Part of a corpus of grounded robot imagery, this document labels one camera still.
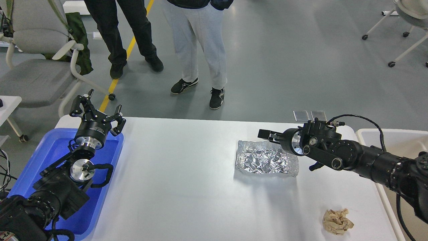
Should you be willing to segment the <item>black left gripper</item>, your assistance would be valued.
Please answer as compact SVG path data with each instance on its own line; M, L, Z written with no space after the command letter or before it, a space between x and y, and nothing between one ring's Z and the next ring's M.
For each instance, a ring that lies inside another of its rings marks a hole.
M91 89L83 96L78 95L73 100L69 115L81 119L80 126L74 138L75 143L98 150L103 148L109 132L113 136L122 133L126 119L124 119L121 113L122 105L118 105L115 113L112 116L106 117L106 123L97 122L98 110L95 109L91 102L93 92L94 90ZM112 127L112 122L117 122L117 125Z

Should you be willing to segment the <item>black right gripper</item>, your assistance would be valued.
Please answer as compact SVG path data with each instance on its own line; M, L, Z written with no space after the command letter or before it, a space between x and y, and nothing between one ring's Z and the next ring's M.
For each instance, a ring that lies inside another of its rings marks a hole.
M304 156L303 149L300 144L301 131L298 128L290 128L284 133L275 132L272 130L260 129L258 138L269 140L271 143L280 144L287 153Z

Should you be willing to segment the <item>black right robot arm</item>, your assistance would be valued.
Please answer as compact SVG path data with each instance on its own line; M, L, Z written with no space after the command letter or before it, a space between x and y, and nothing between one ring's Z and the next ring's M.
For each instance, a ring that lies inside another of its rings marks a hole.
M403 198L413 207L416 217L427 222L427 152L420 152L415 159L393 155L386 151L383 132L380 132L380 148L342 139L336 128L344 125L336 116L328 121L316 117L302 127L287 129L283 133L260 129L258 137L280 144L287 153L315 160L316 163L309 167L311 171L323 166L338 171L353 171L392 190L397 194L396 209L400 225L414 240L403 221L400 199Z

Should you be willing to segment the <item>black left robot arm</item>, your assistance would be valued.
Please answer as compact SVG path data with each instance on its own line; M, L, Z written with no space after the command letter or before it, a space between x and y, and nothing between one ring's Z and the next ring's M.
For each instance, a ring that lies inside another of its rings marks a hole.
M69 153L40 172L28 198L12 195L1 201L2 241L57 241L59 236L75 240L72 231L56 228L57 221L70 218L90 200L87 189L110 183L113 165L94 164L91 159L104 147L108 133L122 132L126 119L122 105L111 116L97 110L91 102L93 92L73 101L69 114L80 117L81 124L69 142Z

